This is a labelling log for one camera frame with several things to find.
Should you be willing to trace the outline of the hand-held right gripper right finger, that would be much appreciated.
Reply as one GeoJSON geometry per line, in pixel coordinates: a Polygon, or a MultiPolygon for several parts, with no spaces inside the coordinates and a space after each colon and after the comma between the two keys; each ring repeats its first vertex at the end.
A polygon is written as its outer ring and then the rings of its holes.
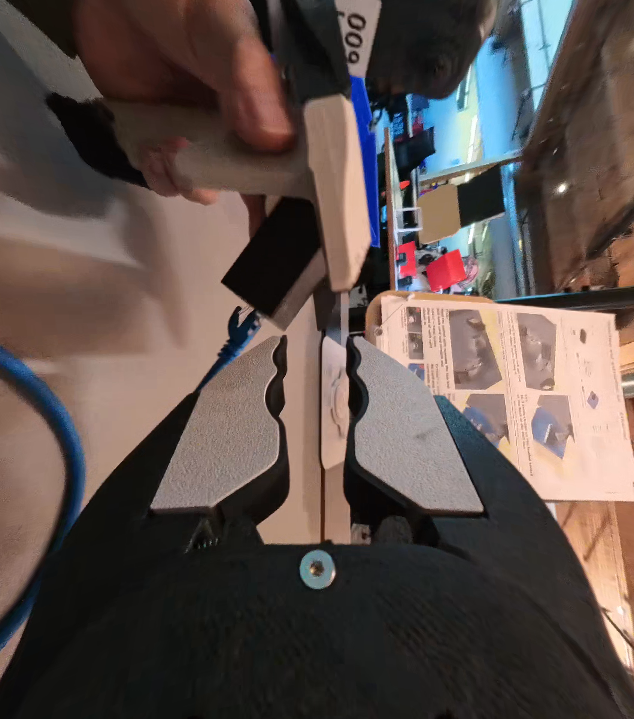
{"type": "Polygon", "coordinates": [[[348,342],[351,412],[345,496],[356,482],[417,516],[480,516],[482,501],[429,387],[404,365],[357,337],[348,342]]]}

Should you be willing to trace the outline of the red plastic bin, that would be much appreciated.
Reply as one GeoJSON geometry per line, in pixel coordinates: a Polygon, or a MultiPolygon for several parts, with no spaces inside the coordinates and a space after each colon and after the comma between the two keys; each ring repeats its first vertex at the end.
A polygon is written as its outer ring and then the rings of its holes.
{"type": "Polygon", "coordinates": [[[464,260],[459,250],[449,251],[433,260],[425,269],[431,292],[442,292],[466,279],[464,260]]]}

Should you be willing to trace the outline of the person's left hand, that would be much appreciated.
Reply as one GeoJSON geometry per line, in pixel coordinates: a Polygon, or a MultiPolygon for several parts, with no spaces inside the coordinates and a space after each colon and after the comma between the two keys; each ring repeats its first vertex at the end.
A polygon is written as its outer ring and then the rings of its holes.
{"type": "Polygon", "coordinates": [[[75,1],[72,29],[103,96],[218,107],[252,148],[293,145],[280,71],[249,1],[75,1]]]}

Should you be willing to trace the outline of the printed instruction sheets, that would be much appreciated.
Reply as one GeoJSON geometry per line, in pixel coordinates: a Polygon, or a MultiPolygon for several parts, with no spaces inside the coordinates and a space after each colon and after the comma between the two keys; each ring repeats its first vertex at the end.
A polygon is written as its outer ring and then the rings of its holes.
{"type": "Polygon", "coordinates": [[[613,315],[384,292],[374,343],[550,502],[634,501],[613,315]]]}

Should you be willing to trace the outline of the blue plastic bin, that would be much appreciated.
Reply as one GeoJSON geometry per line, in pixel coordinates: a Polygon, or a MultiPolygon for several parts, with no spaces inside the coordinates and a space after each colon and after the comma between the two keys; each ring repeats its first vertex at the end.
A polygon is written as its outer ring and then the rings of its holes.
{"type": "Polygon", "coordinates": [[[370,247],[380,246],[379,174],[376,135],[372,129],[372,112],[363,78],[351,76],[351,102],[357,119],[364,184],[368,208],[370,247]]]}

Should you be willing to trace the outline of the black ethernet switch box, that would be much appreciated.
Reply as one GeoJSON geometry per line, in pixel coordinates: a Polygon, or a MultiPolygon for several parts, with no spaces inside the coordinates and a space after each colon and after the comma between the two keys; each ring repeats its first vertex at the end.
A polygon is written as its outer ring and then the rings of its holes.
{"type": "Polygon", "coordinates": [[[221,283],[285,331],[326,278],[315,207],[306,199],[283,198],[221,283]]]}

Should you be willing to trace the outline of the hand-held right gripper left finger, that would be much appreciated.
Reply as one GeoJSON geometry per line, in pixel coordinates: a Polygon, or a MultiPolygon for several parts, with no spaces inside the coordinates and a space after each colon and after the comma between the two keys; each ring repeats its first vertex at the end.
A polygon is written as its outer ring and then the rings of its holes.
{"type": "Polygon", "coordinates": [[[216,514],[260,524],[289,493],[287,337],[269,337],[200,392],[151,501],[156,514],[216,514]]]}

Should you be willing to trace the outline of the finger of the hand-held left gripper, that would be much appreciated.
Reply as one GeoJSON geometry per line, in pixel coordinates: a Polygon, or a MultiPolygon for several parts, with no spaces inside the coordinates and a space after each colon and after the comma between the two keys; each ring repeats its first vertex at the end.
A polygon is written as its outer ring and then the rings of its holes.
{"type": "Polygon", "coordinates": [[[330,289],[349,292],[371,242],[354,107],[342,94],[314,98],[304,104],[303,120],[330,289]]]}

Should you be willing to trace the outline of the instruction sheet on stand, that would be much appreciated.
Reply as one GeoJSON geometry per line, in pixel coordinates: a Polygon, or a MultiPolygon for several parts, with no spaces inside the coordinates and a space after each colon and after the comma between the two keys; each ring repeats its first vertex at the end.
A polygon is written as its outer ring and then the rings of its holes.
{"type": "Polygon", "coordinates": [[[327,285],[314,295],[315,315],[322,331],[321,342],[321,466],[325,472],[340,466],[346,454],[348,423],[348,295],[337,295],[327,285]]]}

